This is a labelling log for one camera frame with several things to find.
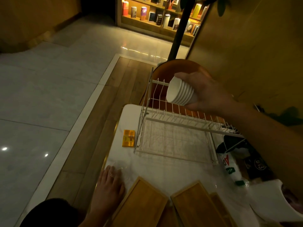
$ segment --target white wire dish rack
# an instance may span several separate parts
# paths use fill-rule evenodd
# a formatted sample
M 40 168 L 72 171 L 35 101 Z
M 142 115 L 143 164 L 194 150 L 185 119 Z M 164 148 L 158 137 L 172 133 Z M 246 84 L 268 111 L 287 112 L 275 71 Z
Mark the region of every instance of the white wire dish rack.
M 215 149 L 224 141 L 224 135 L 244 140 L 237 129 L 222 118 L 168 103 L 166 91 L 169 84 L 165 80 L 152 80 L 152 73 L 153 69 L 143 98 L 134 153 L 218 164 Z

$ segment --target wooden wall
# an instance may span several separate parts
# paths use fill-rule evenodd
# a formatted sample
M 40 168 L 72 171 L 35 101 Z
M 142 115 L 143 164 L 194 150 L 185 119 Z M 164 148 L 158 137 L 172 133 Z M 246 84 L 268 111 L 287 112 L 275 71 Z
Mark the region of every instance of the wooden wall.
M 303 118 L 303 0 L 214 3 L 188 59 L 206 67 L 236 99 L 268 113 L 291 106 Z
M 80 0 L 0 0 L 0 51 L 32 47 L 35 38 L 80 12 Z

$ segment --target white cup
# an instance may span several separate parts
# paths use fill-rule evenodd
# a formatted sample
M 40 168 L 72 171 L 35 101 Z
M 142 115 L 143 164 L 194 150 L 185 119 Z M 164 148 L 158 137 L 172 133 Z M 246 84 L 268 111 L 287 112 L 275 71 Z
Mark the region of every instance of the white cup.
M 196 102 L 198 97 L 194 93 L 194 89 L 188 83 L 177 77 L 173 77 L 169 82 L 166 99 L 169 103 L 184 106 Z

